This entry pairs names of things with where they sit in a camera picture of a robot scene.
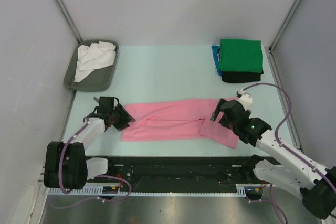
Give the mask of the pink t shirt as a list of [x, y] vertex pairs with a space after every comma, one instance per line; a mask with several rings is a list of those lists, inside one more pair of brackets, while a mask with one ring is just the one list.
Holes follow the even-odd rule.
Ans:
[[124, 142], [172, 141], [208, 138], [235, 149], [239, 138], [219, 124], [211, 121], [219, 99], [189, 99], [171, 102], [138, 103], [126, 105], [135, 118], [130, 127], [122, 131]]

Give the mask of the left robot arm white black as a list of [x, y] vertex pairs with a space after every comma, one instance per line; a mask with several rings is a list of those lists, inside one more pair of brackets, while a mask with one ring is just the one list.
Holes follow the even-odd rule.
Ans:
[[88, 147], [110, 127], [119, 132], [130, 127], [135, 118], [116, 97], [95, 97], [98, 105], [83, 118], [83, 125], [68, 140], [52, 141], [46, 150], [44, 185], [59, 188], [64, 194], [83, 189], [86, 182], [99, 176], [110, 182], [116, 169], [103, 157], [86, 157]]

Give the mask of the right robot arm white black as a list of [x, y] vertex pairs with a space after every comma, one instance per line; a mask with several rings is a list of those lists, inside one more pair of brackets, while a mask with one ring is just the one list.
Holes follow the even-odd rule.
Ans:
[[249, 183], [259, 179], [275, 184], [300, 199], [315, 217], [326, 220], [335, 210], [335, 167], [327, 168], [308, 158], [283, 142], [265, 121], [251, 118], [248, 108], [251, 102], [251, 96], [231, 101], [220, 99], [211, 116], [215, 121], [222, 114], [221, 126], [280, 163], [276, 166], [254, 155], [252, 164], [242, 169], [243, 179]]

